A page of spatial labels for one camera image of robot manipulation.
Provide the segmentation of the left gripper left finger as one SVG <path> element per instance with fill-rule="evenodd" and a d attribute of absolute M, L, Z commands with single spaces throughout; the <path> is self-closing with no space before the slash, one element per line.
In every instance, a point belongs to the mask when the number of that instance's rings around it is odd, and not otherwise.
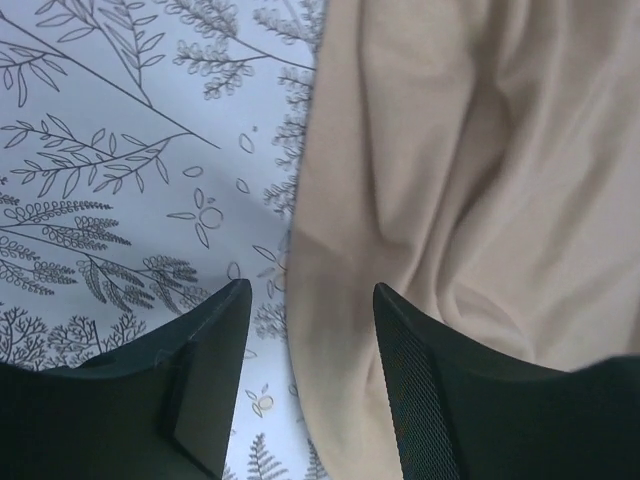
<path fill-rule="evenodd" d="M 78 367 L 1 368 L 5 479 L 218 479 L 229 443 L 251 285 Z"/>

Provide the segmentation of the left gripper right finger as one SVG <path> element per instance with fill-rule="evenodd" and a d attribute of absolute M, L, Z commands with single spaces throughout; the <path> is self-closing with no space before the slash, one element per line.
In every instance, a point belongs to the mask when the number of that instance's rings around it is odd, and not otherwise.
<path fill-rule="evenodd" d="M 484 346 L 385 284 L 373 294 L 407 479 L 635 479 L 639 360 L 562 372 Z"/>

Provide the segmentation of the beige t shirt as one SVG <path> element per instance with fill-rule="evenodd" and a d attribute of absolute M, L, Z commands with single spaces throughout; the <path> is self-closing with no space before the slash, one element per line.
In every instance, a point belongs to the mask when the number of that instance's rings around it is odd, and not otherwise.
<path fill-rule="evenodd" d="M 287 320 L 334 479 L 401 475 L 379 282 L 544 366 L 638 351 L 637 2 L 328 4 Z"/>

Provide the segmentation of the floral patterned table mat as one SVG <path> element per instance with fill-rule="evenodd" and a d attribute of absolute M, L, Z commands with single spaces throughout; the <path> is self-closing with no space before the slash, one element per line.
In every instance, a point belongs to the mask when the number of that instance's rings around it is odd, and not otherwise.
<path fill-rule="evenodd" d="M 227 479 L 323 479 L 285 274 L 321 1 L 1 5 L 1 359 L 76 367 L 253 287 Z"/>

